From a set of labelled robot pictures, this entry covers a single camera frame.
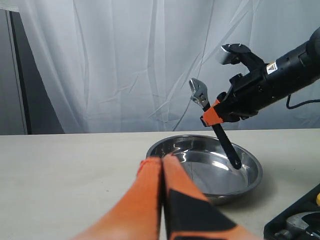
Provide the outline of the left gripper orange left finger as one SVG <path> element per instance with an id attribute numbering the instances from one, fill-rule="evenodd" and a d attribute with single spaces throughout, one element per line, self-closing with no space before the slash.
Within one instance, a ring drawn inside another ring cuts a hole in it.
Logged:
<path id="1" fill-rule="evenodd" d="M 140 162 L 136 179 L 125 195 L 101 219 L 75 240 L 158 240 L 161 225 L 162 161 Z"/>

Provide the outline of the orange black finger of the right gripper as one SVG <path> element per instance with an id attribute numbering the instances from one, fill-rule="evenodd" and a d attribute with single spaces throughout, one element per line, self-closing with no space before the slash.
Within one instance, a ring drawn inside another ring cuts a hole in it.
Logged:
<path id="1" fill-rule="evenodd" d="M 216 99 L 214 104 L 212 104 L 208 108 L 208 110 L 206 110 L 200 117 L 200 120 L 205 127 L 212 127 L 214 125 L 224 123 L 224 120 L 217 114 L 216 110 L 214 109 L 214 107 L 219 103 L 220 101 Z"/>

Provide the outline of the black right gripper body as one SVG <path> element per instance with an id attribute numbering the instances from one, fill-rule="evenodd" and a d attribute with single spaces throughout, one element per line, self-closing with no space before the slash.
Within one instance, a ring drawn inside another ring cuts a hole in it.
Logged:
<path id="1" fill-rule="evenodd" d="M 222 92 L 217 99 L 217 114 L 224 122 L 237 122 L 253 117 L 259 110 L 268 105 L 272 98 L 271 87 L 267 84 L 267 76 L 278 70 L 277 61 L 265 63 L 242 43 L 231 44 L 231 51 L 236 59 L 230 65 L 243 64 L 248 73 L 236 74 L 229 79 L 231 84 L 227 92 Z"/>

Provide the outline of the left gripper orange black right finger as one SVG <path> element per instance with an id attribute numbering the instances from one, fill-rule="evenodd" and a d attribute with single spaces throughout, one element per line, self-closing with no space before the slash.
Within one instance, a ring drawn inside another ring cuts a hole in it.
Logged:
<path id="1" fill-rule="evenodd" d="M 193 183 L 179 159 L 162 159 L 168 240 L 259 240 L 221 213 Z"/>

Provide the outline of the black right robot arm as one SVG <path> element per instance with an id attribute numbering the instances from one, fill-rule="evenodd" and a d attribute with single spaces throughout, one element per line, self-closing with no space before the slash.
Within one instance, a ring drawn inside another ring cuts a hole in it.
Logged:
<path id="1" fill-rule="evenodd" d="M 234 123 L 258 114 L 267 106 L 313 84 L 320 78 L 320 30 L 278 59 L 265 63 L 241 43 L 222 45 L 222 65 L 243 64 L 249 72 L 233 76 L 227 92 L 201 116 L 204 126 Z"/>

